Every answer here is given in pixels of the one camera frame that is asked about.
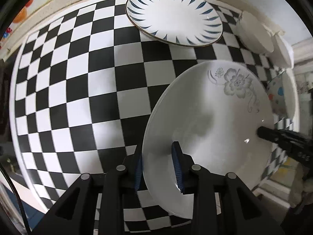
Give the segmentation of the colourful wall sticker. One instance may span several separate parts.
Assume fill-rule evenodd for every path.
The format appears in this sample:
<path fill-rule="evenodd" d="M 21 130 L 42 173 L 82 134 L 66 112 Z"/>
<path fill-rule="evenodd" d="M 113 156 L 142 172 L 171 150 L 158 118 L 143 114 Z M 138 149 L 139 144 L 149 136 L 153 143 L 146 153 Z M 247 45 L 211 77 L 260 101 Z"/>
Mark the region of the colourful wall sticker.
<path fill-rule="evenodd" d="M 3 36 L 1 38 L 1 44 L 10 36 L 10 34 L 13 32 L 13 27 L 16 24 L 21 23 L 24 21 L 27 16 L 28 12 L 27 9 L 31 6 L 34 0 L 29 0 L 26 5 L 21 9 L 21 11 L 17 14 L 17 16 L 13 19 L 13 22 L 10 24 L 10 26 L 6 29 L 6 31 L 3 33 Z"/>

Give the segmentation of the bowl with coloured dots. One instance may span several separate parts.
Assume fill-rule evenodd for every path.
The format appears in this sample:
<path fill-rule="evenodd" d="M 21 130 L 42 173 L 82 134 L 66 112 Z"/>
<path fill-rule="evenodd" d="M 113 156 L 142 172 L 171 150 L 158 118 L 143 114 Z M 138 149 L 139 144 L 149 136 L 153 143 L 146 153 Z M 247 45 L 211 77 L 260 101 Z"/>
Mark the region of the bowl with coloured dots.
<path fill-rule="evenodd" d="M 292 119 L 296 111 L 296 95 L 290 76 L 282 72 L 273 78 L 266 89 L 272 111 L 281 118 Z"/>

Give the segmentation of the white plate blue leaf rim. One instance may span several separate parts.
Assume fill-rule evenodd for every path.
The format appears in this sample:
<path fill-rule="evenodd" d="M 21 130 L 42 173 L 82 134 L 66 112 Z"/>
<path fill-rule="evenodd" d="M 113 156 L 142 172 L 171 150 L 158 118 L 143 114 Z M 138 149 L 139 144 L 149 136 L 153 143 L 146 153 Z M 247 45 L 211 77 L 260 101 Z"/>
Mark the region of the white plate blue leaf rim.
<path fill-rule="evenodd" d="M 127 0 L 126 14 L 142 32 L 185 47 L 217 42 L 223 22 L 206 0 Z"/>

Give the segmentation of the black white checkered mat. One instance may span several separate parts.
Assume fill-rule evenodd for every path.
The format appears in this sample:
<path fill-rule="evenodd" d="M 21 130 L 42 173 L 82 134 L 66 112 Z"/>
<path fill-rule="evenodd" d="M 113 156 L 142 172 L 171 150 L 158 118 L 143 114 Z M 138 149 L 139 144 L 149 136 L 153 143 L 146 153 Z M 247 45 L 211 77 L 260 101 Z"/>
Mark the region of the black white checkered mat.
<path fill-rule="evenodd" d="M 184 48 L 141 33 L 126 16 L 126 1 L 72 9 L 28 36 L 16 60 L 15 148 L 46 209 L 80 174 L 106 172 L 132 154 L 161 94 L 190 67 L 234 61 L 263 84 L 279 73 L 240 43 L 237 9 L 213 2 L 223 36 L 210 46 Z"/>

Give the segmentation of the white bowl black rim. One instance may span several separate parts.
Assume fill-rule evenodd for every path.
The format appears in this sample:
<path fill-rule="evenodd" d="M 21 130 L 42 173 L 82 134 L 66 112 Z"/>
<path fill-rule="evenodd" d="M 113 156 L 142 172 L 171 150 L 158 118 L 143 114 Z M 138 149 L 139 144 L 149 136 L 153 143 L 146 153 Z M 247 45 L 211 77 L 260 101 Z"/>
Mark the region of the white bowl black rim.
<path fill-rule="evenodd" d="M 269 33 L 255 16 L 243 11 L 236 23 L 242 44 L 255 54 L 267 55 L 274 51 Z"/>

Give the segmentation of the white plate grey flower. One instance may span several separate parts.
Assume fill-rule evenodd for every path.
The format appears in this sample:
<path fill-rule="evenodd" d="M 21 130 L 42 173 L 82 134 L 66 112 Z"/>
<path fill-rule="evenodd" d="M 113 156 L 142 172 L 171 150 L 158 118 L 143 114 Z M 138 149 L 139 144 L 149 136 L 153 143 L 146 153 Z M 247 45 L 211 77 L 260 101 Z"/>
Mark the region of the white plate grey flower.
<path fill-rule="evenodd" d="M 171 145 L 213 174 L 234 172 L 249 188 L 260 181 L 272 144 L 257 136 L 274 127 L 270 101 L 260 80 L 231 61 L 205 61 L 181 73 L 163 92 L 144 133 L 146 186 L 170 214 L 192 217 L 193 196 L 180 192 Z"/>

